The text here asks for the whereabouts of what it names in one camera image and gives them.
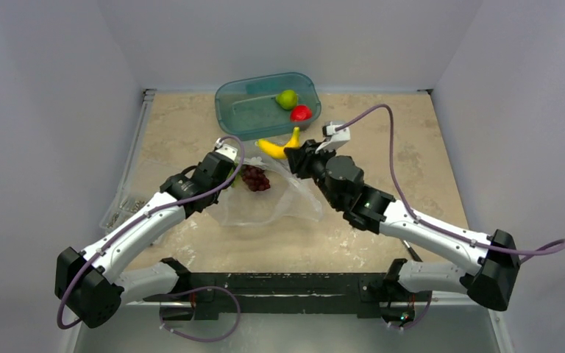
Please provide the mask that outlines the yellow fake banana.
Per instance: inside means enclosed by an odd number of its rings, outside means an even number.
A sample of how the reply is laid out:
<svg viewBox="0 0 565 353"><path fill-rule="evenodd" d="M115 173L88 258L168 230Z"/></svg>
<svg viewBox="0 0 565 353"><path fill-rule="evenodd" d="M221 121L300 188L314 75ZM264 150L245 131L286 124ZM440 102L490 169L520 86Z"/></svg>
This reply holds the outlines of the yellow fake banana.
<svg viewBox="0 0 565 353"><path fill-rule="evenodd" d="M270 156L271 158L286 159L286 149L298 149L301 146L300 128L294 127L291 138L284 145L277 145L266 139L260 139L256 141L256 146L259 148L259 150L261 150L264 154Z"/></svg>

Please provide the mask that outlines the clear plastic bag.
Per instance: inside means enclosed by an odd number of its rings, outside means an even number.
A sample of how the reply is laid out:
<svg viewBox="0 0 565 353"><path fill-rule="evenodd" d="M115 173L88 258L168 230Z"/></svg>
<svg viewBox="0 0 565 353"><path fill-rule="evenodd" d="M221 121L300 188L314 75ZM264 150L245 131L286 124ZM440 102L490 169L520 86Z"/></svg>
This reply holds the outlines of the clear plastic bag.
<svg viewBox="0 0 565 353"><path fill-rule="evenodd" d="M207 208L207 214L223 227L265 226L283 217L319 221L323 207L306 180L291 174L285 160L264 154L254 140L244 142L245 165L262 168L271 187L252 192L240 179L234 187L223 190L218 203Z"/></svg>

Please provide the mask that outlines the dark red fake grapes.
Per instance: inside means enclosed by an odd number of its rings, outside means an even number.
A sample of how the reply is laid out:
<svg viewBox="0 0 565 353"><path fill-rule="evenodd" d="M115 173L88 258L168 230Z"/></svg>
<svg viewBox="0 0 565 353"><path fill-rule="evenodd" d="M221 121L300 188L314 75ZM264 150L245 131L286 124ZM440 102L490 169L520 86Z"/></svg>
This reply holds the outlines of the dark red fake grapes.
<svg viewBox="0 0 565 353"><path fill-rule="evenodd" d="M253 165L245 165L241 169L241 180L252 192L261 192L271 187L269 178L262 168Z"/></svg>

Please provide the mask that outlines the green fake pear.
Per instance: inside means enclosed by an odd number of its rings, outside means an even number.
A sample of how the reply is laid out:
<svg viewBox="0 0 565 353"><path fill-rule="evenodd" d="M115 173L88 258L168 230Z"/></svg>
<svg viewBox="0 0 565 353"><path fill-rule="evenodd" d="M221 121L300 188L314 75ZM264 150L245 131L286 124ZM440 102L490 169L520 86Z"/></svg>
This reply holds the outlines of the green fake pear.
<svg viewBox="0 0 565 353"><path fill-rule="evenodd" d="M294 90L284 90L275 97L276 103L284 110L292 110L298 105L299 97Z"/></svg>

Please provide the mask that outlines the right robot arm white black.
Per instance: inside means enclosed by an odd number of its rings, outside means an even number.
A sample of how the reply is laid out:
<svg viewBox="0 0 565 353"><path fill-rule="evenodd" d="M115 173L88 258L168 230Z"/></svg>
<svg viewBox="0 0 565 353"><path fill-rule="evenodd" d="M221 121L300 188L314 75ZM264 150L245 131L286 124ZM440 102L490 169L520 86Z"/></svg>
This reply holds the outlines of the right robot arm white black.
<svg viewBox="0 0 565 353"><path fill-rule="evenodd" d="M452 263L402 265L383 280L389 297L439 290L466 294L487 309L508 309L522 263L510 233L497 229L488 235L415 213L403 200L366 184L363 169L350 156L317 147L308 140L299 148L286 148L291 173L312 179L352 227L406 240Z"/></svg>

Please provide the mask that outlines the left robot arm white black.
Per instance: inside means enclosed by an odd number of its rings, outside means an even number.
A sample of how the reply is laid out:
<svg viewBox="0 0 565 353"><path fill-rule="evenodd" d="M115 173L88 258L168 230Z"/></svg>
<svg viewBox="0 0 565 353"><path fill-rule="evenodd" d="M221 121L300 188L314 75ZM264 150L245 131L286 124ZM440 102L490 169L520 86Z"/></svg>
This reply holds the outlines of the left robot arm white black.
<svg viewBox="0 0 565 353"><path fill-rule="evenodd" d="M96 328L126 304L165 294L184 299L190 281L168 260L145 270L126 267L170 228L215 204L244 160L243 152L224 144L203 160L170 176L139 211L109 235L77 251L64 249L57 257L54 292L60 300L57 325L70 329L79 322Z"/></svg>

